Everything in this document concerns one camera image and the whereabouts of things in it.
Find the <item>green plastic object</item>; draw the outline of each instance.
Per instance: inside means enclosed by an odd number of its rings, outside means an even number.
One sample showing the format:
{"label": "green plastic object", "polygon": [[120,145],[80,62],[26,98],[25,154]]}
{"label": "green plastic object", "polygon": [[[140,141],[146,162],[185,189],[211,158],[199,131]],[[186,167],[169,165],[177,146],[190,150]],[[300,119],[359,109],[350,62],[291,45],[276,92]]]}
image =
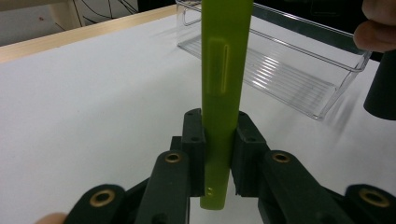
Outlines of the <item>green plastic object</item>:
{"label": "green plastic object", "polygon": [[252,9],[252,0],[202,1],[204,209],[220,210],[225,204]]}

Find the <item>human hand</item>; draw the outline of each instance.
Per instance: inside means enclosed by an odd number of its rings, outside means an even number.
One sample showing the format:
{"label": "human hand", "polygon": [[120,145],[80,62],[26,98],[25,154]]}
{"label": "human hand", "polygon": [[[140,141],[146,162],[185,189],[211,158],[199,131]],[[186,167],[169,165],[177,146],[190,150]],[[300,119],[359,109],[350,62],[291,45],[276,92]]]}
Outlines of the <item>human hand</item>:
{"label": "human hand", "polygon": [[66,214],[64,213],[54,213],[42,217],[35,224],[63,224],[66,219]]}
{"label": "human hand", "polygon": [[363,0],[361,9],[368,21],[355,30],[358,48],[377,52],[396,49],[396,0]]}

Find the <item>wooden edge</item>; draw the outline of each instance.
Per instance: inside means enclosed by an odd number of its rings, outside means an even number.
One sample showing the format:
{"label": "wooden edge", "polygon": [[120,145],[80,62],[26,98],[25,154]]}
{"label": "wooden edge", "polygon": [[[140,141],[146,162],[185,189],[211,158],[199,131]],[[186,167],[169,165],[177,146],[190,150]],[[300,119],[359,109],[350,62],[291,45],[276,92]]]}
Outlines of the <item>wooden edge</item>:
{"label": "wooden edge", "polygon": [[70,31],[64,31],[55,35],[47,35],[16,44],[6,45],[0,47],[0,63],[9,62],[44,50],[59,48],[63,45],[78,42],[80,40],[109,34],[175,14],[176,5],[161,7],[113,21],[105,21]]}

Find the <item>raised rectangle on green handle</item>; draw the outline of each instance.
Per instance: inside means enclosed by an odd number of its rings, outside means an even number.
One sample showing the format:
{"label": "raised rectangle on green handle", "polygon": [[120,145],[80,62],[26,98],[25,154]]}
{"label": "raised rectangle on green handle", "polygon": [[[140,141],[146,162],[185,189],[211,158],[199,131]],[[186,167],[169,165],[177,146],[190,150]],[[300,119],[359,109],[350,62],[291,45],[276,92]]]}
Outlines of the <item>raised rectangle on green handle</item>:
{"label": "raised rectangle on green handle", "polygon": [[220,210],[225,203],[252,7],[252,0],[202,1],[205,209]]}

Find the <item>green spatula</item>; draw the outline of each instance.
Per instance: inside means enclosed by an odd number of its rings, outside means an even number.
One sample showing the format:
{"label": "green spatula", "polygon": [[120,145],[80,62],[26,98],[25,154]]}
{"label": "green spatula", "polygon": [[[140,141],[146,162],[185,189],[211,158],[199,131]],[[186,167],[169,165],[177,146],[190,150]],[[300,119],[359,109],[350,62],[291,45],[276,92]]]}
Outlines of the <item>green spatula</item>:
{"label": "green spatula", "polygon": [[252,0],[202,1],[202,118],[207,142],[201,207],[224,207]]}

